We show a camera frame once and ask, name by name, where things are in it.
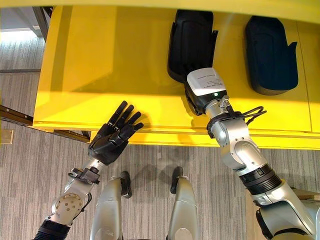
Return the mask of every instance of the metal bracket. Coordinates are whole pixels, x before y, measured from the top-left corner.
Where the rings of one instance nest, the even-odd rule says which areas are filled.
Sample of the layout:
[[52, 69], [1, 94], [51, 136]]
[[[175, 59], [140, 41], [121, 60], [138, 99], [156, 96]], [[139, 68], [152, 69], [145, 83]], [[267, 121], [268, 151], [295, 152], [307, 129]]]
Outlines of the metal bracket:
[[[34, 121], [33, 116], [29, 116], [27, 114], [13, 110], [13, 109], [6, 107], [6, 106], [3, 106], [3, 105], [0, 105], [0, 119], [2, 121], [10, 122], [13, 124], [18, 124], [18, 125], [25, 126], [25, 127], [32, 126], [33, 121]], [[88, 132], [81, 135], [79, 133], [76, 133], [76, 132], [70, 131], [70, 130], [55, 129], [51, 133], [54, 135], [59, 135], [61, 137], [68, 138], [68, 139], [77, 140], [77, 141], [80, 141], [83, 143], [88, 143], [90, 141], [90, 136], [89, 136]]]

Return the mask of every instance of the black cable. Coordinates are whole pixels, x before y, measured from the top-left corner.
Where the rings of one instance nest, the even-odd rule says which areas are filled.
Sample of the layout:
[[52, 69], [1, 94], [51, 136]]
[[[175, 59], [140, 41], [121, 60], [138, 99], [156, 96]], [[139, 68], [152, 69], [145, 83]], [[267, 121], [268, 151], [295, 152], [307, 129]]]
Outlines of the black cable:
[[246, 112], [242, 113], [242, 116], [243, 116], [243, 118], [250, 118], [250, 117], [252, 117], [252, 118], [250, 118], [250, 119], [246, 122], [246, 125], [248, 126], [250, 123], [252, 123], [252, 121], [253, 121], [255, 118], [261, 116], [262, 114], [265, 114], [266, 112], [267, 112], [267, 111], [264, 110], [264, 107], [263, 107], [263, 106], [257, 106], [257, 107], [255, 107], [255, 108], [249, 110], [249, 111], [246, 111]]
[[82, 213], [82, 212], [85, 211], [86, 206], [91, 202], [91, 200], [92, 200], [92, 194], [91, 194], [91, 192], [89, 192], [89, 194], [88, 194], [88, 201], [87, 201], [86, 204], [83, 206], [83, 208], [81, 208], [81, 211], [73, 218], [73, 220], [75, 220], [76, 217], [78, 217], [80, 213]]

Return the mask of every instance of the black object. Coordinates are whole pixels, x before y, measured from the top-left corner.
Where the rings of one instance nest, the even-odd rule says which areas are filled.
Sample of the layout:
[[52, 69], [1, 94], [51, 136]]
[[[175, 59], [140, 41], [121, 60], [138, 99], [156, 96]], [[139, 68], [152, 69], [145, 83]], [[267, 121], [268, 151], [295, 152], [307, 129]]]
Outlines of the black object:
[[171, 181], [171, 187], [170, 187], [170, 192], [172, 194], [177, 193], [177, 185], [178, 185], [178, 177], [184, 175], [184, 169], [180, 166], [177, 166], [172, 173], [172, 181]]
[[44, 220], [34, 240], [64, 240], [70, 227], [54, 221]]
[[265, 193], [281, 184], [281, 179], [268, 164], [240, 176], [240, 179], [252, 195]]
[[139, 111], [127, 120], [134, 109], [134, 106], [130, 105], [125, 110], [127, 104], [126, 101], [120, 104], [108, 123], [103, 124], [89, 145], [88, 155], [105, 165], [113, 163], [128, 145], [128, 139], [144, 126], [141, 122], [134, 125], [135, 121], [141, 117]]
[[277, 18], [252, 16], [245, 38], [250, 81], [257, 93], [277, 95], [298, 85], [297, 42], [288, 46], [285, 28]]
[[168, 74], [183, 83], [185, 95], [192, 112], [205, 114], [208, 100], [218, 98], [212, 94], [196, 96], [191, 90], [187, 75], [198, 69], [211, 68], [218, 31], [213, 28], [214, 15], [210, 11], [178, 10], [172, 24], [168, 54]]
[[272, 239], [274, 236], [270, 232], [269, 228], [267, 227], [264, 218], [261, 215], [260, 209], [255, 212], [256, 220], [261, 228], [262, 234], [266, 239]]
[[122, 171], [120, 173], [120, 181], [121, 181], [121, 196], [124, 196], [126, 199], [131, 198], [132, 190], [131, 190], [130, 174], [127, 171]]
[[293, 227], [293, 228], [287, 228], [283, 229], [280, 231], [277, 231], [274, 235], [277, 236], [279, 234], [284, 234], [284, 233], [295, 233], [295, 234], [300, 234], [300, 235], [307, 235], [307, 233], [299, 228]]
[[99, 177], [98, 169], [95, 167], [91, 167], [90, 169], [85, 168], [84, 170], [79, 168], [73, 168], [72, 172], [68, 173], [68, 176], [73, 179], [78, 179], [86, 184], [99, 184]]

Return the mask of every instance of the screw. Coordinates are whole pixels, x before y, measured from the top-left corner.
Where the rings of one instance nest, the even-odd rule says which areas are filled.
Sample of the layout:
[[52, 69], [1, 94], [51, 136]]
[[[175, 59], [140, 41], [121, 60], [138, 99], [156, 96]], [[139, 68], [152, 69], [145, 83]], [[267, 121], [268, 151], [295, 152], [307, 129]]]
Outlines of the screw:
[[229, 96], [224, 95], [221, 99], [221, 103], [219, 105], [220, 108], [225, 108], [229, 104]]

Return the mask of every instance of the robot finger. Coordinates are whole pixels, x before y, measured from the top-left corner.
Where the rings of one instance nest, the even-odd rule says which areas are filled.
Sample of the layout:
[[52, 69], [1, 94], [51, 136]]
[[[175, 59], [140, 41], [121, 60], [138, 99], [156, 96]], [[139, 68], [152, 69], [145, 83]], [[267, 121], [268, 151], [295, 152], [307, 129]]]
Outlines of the robot finger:
[[114, 114], [112, 115], [112, 117], [110, 118], [110, 120], [108, 121], [108, 125], [109, 126], [113, 126], [117, 119], [119, 118], [120, 114], [123, 112], [123, 110], [126, 108], [126, 106], [128, 105], [128, 103], [126, 101], [123, 101], [120, 106], [116, 109], [116, 111], [114, 112]]
[[124, 128], [120, 130], [119, 137], [123, 140], [128, 140], [131, 138], [133, 134], [139, 129], [141, 129], [144, 126], [142, 122], [138, 123], [137, 125], [125, 125]]
[[128, 108], [124, 111], [124, 113], [119, 118], [119, 120], [116, 121], [116, 123], [114, 125], [114, 128], [116, 130], [121, 129], [125, 125], [125, 121], [127, 120], [128, 116], [130, 115], [130, 113], [132, 112], [133, 109], [134, 109], [133, 105], [128, 106]]
[[102, 127], [99, 129], [99, 131], [96, 133], [96, 136], [92, 140], [92, 142], [95, 142], [96, 140], [103, 138], [113, 132], [112, 126], [108, 124], [103, 124]]
[[134, 124], [134, 122], [141, 117], [141, 112], [137, 111], [128, 121], [126, 124]]

